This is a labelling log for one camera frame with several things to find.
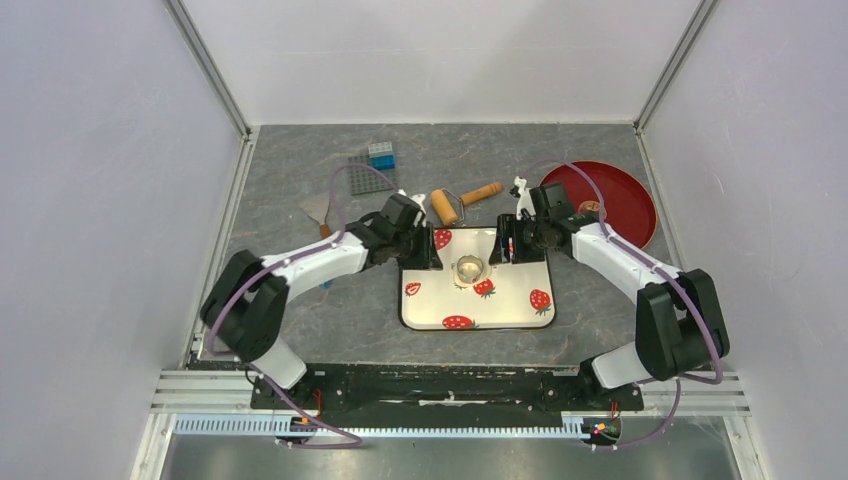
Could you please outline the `metal ring cutter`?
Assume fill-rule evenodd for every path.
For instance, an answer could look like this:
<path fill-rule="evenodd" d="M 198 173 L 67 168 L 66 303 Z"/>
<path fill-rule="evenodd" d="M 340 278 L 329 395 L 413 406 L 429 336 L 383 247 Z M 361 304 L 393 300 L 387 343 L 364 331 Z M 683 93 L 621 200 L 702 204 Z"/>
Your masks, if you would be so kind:
<path fill-rule="evenodd" d="M 461 286 L 471 286 L 488 278 L 487 265 L 477 256 L 464 255 L 452 264 L 455 282 Z"/>

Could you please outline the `strawberry print enamel tray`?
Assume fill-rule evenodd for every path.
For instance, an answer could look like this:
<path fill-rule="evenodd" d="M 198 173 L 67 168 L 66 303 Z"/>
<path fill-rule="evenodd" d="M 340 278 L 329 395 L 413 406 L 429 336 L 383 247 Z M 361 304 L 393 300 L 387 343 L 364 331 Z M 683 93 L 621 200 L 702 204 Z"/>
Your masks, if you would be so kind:
<path fill-rule="evenodd" d="M 540 329 L 556 318 L 548 262 L 490 265 L 496 229 L 440 228 L 442 270 L 400 271 L 399 318 L 416 331 Z M 452 264 L 479 257 L 493 272 L 470 288 L 453 283 Z"/>

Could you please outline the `wooden dough roller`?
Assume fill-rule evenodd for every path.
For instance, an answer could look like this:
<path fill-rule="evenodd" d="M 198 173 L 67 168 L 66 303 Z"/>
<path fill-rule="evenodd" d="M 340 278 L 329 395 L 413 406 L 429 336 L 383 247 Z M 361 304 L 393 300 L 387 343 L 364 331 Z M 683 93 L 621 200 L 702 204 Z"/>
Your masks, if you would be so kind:
<path fill-rule="evenodd" d="M 492 182 L 460 195 L 440 188 L 432 191 L 429 199 L 441 224 L 451 227 L 464 220 L 465 210 L 468 206 L 495 196 L 501 193 L 503 189 L 504 186 L 501 182 Z"/>

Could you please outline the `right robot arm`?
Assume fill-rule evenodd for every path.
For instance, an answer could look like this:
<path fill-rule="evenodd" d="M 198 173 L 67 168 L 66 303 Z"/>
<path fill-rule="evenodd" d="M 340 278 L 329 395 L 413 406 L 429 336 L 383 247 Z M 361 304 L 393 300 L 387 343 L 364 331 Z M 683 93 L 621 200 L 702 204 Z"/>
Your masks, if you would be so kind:
<path fill-rule="evenodd" d="M 635 306 L 633 341 L 580 364 L 577 392 L 585 405 L 602 408 L 618 388 L 641 381 L 722 381 L 730 341 L 708 273 L 683 271 L 646 254 L 596 213 L 577 212 L 560 183 L 528 187 L 518 177 L 510 193 L 516 211 L 497 219 L 490 264 L 534 263 L 563 253 L 603 276 Z"/>

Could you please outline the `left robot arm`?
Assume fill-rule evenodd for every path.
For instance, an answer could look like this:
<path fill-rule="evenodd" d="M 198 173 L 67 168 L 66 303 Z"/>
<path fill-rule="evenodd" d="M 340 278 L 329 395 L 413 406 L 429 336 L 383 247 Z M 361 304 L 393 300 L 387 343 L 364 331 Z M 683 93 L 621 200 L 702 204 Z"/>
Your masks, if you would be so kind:
<path fill-rule="evenodd" d="M 391 260 L 408 270 L 442 269 L 424 199 L 398 191 L 381 210 L 313 244 L 264 257 L 237 252 L 199 311 L 209 341 L 221 341 L 229 353 L 272 380 L 276 396 L 287 406 L 307 405 L 314 383 L 305 375 L 306 363 L 280 334 L 287 304 L 327 281 Z"/>

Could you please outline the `white dough ball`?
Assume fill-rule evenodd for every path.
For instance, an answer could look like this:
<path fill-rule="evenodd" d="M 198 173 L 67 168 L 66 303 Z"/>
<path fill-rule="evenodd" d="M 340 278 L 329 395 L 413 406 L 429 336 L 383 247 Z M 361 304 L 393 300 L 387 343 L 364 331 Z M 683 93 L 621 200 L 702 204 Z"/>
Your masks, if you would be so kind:
<path fill-rule="evenodd" d="M 482 267 L 472 263 L 457 264 L 452 269 L 453 283 L 458 288 L 470 288 L 487 280 L 492 272 L 493 269 L 486 264 Z"/>

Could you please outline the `grey lego baseplate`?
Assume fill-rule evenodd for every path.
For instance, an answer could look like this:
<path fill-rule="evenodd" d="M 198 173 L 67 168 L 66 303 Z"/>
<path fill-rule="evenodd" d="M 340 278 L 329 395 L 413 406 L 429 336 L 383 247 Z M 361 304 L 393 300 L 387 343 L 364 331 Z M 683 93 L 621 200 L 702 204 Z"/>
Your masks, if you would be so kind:
<path fill-rule="evenodd" d="M 392 166 L 377 170 L 367 154 L 349 157 L 347 163 L 352 168 L 347 170 L 350 194 L 353 196 L 396 190 L 398 171 Z"/>

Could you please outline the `blue grey lego bricks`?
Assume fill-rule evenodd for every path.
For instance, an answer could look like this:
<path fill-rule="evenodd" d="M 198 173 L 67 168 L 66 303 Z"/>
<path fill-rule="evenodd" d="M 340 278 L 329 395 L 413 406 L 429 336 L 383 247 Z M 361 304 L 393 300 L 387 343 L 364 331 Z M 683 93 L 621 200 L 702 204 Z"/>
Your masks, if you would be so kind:
<path fill-rule="evenodd" d="M 390 141 L 370 144 L 367 148 L 367 154 L 370 166 L 378 171 L 396 168 L 394 148 Z"/>

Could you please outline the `red round plate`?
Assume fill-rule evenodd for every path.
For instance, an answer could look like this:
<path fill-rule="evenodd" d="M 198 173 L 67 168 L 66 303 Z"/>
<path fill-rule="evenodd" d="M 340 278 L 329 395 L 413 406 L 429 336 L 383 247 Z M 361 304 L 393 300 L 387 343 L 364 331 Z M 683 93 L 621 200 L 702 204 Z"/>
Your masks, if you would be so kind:
<path fill-rule="evenodd" d="M 599 161 L 574 163 L 598 187 L 604 199 L 606 223 L 639 248 L 646 247 L 656 232 L 657 211 L 648 190 L 630 173 Z M 567 166 L 551 170 L 542 185 L 560 183 L 578 213 L 598 212 L 601 204 L 589 182 Z"/>

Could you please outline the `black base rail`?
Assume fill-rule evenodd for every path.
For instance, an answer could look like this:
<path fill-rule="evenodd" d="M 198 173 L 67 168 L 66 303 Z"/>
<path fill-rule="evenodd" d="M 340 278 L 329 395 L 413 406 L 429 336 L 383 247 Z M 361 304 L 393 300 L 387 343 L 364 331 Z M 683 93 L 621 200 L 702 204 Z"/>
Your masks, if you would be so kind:
<path fill-rule="evenodd" d="M 310 363 L 286 393 L 344 429 L 555 427 L 564 412 L 644 408 L 637 386 L 598 390 L 574 367 Z"/>

